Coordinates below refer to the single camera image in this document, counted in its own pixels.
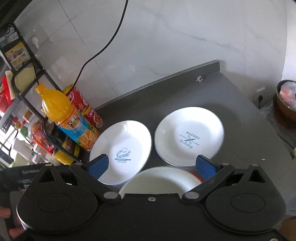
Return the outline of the person's hand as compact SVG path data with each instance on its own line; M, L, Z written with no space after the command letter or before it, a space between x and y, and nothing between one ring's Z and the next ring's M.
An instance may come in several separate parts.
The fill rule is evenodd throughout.
M12 212L9 208L1 206L1 218L9 220L8 232L11 238L17 238L24 232L24 228L20 224L11 226Z

